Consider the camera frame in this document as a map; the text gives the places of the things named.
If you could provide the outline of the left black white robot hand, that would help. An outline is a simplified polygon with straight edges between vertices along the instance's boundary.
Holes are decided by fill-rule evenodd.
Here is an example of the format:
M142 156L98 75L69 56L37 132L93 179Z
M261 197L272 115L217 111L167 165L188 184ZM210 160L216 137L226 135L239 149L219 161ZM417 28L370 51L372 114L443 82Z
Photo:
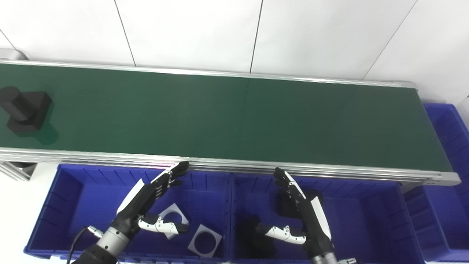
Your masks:
M179 177L184 176L189 168L188 161L181 161L161 172L151 182L139 180L119 206L110 229L117 235L132 239L141 229L165 234L185 234L189 225L164 220L159 214L149 213L157 199L169 188L182 184Z

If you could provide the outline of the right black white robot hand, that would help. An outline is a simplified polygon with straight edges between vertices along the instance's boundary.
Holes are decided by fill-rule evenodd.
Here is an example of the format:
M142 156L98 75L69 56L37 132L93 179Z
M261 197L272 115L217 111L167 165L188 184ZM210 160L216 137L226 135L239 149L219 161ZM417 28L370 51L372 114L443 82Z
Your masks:
M335 261L335 248L332 234L321 203L320 194L312 198L306 196L297 181L284 169L276 167L273 173L276 184L284 189L293 203L293 208L300 214L304 230L292 231L287 225L275 227L265 223L256 226L256 232L283 242L302 245L312 263Z

